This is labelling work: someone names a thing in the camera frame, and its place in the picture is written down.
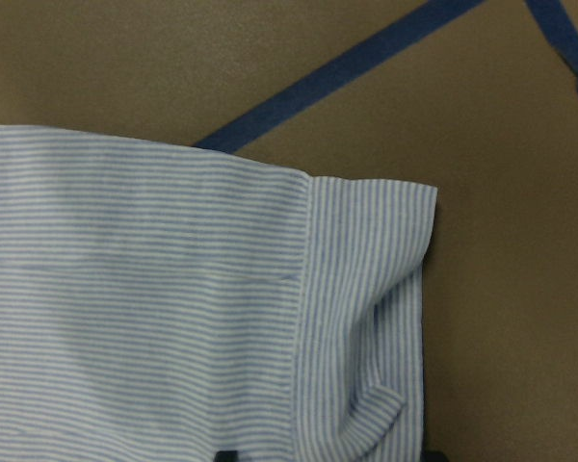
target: blue line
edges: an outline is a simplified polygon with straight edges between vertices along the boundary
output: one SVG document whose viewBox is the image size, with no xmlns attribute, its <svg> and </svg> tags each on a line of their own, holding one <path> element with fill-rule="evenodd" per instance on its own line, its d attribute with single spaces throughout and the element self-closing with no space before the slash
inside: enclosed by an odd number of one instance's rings
<svg viewBox="0 0 578 462">
<path fill-rule="evenodd" d="M 484 0 L 431 0 L 195 146 L 235 152 Z"/>
<path fill-rule="evenodd" d="M 548 42 L 578 77 L 578 32 L 564 6 L 559 0 L 525 1 Z"/>
</svg>

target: garment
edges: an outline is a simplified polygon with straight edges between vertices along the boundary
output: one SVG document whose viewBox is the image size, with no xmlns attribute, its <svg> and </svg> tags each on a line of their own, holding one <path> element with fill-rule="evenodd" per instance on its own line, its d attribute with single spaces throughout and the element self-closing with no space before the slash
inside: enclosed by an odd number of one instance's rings
<svg viewBox="0 0 578 462">
<path fill-rule="evenodd" d="M 435 197 L 0 126 L 0 461 L 417 461 Z"/>
</svg>

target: blue tape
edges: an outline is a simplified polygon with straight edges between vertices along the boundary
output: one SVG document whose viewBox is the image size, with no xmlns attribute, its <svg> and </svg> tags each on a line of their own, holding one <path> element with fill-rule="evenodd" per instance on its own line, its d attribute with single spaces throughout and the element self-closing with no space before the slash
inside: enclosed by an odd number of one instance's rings
<svg viewBox="0 0 578 462">
<path fill-rule="evenodd" d="M 559 0 L 525 1 L 546 39 L 578 77 L 578 32 L 563 5 Z"/>
<path fill-rule="evenodd" d="M 195 146 L 235 152 L 484 0 L 431 0 Z"/>
</svg>

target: seam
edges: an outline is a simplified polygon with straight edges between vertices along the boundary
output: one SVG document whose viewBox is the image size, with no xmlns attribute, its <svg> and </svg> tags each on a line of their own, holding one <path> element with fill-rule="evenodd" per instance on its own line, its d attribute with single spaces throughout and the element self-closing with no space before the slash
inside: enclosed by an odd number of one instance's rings
<svg viewBox="0 0 578 462">
<path fill-rule="evenodd" d="M 293 354 L 292 354 L 292 365 L 291 365 L 291 433 L 292 433 L 292 451 L 294 460 L 299 460 L 298 455 L 300 454 L 300 446 L 298 444 L 299 431 L 298 431 L 298 397 L 297 397 L 297 384 L 298 384 L 298 366 L 300 359 L 300 346 L 302 344 L 302 335 L 304 332 L 305 316 L 304 307 L 306 299 L 306 275 L 310 270 L 310 249 L 312 244 L 312 210 L 313 210 L 313 192 L 314 192 L 314 181 L 315 178 L 312 176 L 307 176 L 308 184 L 306 188 L 306 223 L 304 229 L 304 248 L 302 256 L 302 273 L 300 275 L 300 296 L 298 297 L 297 304 L 297 315 L 296 315 L 296 326 L 294 330 L 294 344 L 293 344 Z"/>
</svg>

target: brown surface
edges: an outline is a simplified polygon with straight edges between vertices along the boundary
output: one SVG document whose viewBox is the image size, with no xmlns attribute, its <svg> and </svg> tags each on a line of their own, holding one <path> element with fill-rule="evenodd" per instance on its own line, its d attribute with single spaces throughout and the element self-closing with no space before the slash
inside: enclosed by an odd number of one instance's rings
<svg viewBox="0 0 578 462">
<path fill-rule="evenodd" d="M 192 143 L 421 2 L 188 3 L 0 2 L 0 123 Z M 487 0 L 239 154 L 438 186 L 428 446 L 578 460 L 578 96 L 522 2 Z"/>
</svg>

